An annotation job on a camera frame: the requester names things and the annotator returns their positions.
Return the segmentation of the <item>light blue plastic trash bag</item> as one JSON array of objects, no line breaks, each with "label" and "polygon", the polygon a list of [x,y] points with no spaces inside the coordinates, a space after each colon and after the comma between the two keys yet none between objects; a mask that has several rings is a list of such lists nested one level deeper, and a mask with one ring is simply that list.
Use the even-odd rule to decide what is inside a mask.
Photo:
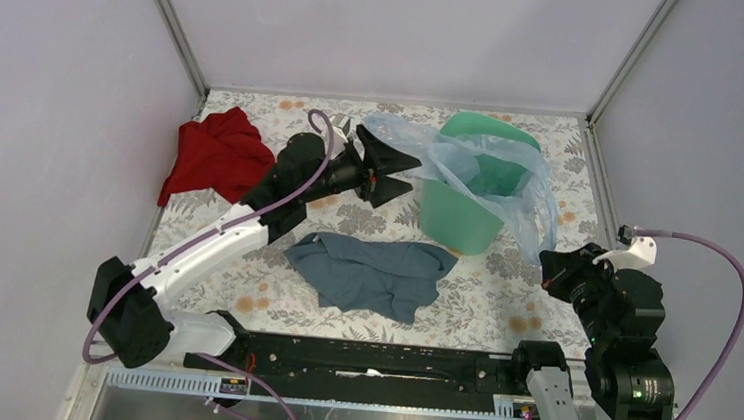
[{"label": "light blue plastic trash bag", "polygon": [[418,226],[429,239],[477,255],[505,230],[531,265],[556,248],[552,171],[529,134],[496,120],[442,129],[395,114],[362,121],[384,144],[421,162],[408,174],[420,182]]}]

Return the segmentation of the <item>green plastic trash bin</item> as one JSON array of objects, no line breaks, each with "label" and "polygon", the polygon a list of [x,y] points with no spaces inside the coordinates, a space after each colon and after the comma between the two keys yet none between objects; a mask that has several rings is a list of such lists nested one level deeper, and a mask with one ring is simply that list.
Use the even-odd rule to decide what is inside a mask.
[{"label": "green plastic trash bin", "polygon": [[[450,117],[439,132],[463,140],[473,135],[492,135],[518,142],[540,151],[535,138],[505,121],[466,111]],[[475,157],[478,173],[470,178],[464,194],[443,181],[428,179],[422,183],[418,224],[429,239],[466,256],[487,250],[500,233],[504,222],[476,199],[511,195],[528,170],[520,164],[493,156]]]}]

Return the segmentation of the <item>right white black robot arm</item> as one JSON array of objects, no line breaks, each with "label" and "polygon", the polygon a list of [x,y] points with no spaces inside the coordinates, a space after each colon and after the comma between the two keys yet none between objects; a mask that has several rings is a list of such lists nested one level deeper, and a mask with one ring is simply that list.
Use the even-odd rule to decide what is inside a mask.
[{"label": "right white black robot arm", "polygon": [[[595,419],[673,420],[673,377],[653,346],[666,317],[661,284],[620,268],[594,243],[542,251],[540,263],[543,291],[570,306],[587,335],[584,370]],[[510,384],[532,395],[539,420],[579,420],[560,345],[523,340],[512,359]]]}]

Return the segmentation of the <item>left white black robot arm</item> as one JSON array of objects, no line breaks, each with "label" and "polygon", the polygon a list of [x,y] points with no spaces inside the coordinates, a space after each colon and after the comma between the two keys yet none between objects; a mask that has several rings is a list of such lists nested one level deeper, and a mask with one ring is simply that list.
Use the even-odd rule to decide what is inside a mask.
[{"label": "left white black robot arm", "polygon": [[247,346],[228,320],[219,313],[184,313],[173,305],[217,266],[297,227],[309,202],[353,191],[380,207],[411,192],[396,175],[419,167],[419,159],[384,143],[364,125],[354,132],[357,138],[344,141],[338,154],[330,138],[293,135],[259,184],[210,225],[135,262],[117,257],[102,262],[87,307],[91,329],[84,361],[116,359],[134,369],[165,355],[206,353],[220,369],[242,365]]}]

